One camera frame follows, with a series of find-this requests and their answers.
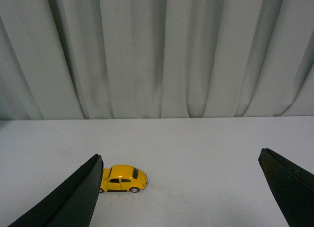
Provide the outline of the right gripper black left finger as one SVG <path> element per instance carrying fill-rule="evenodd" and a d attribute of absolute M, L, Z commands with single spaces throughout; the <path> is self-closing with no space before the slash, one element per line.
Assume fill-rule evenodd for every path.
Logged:
<path fill-rule="evenodd" d="M 11 227 L 88 227 L 103 177 L 103 160 L 92 156 Z"/>

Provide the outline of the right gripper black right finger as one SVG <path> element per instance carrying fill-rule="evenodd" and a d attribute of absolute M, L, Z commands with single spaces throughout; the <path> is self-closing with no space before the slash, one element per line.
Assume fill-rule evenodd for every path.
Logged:
<path fill-rule="evenodd" d="M 314 175 L 269 148 L 258 158 L 269 188 L 290 227 L 314 225 Z"/>

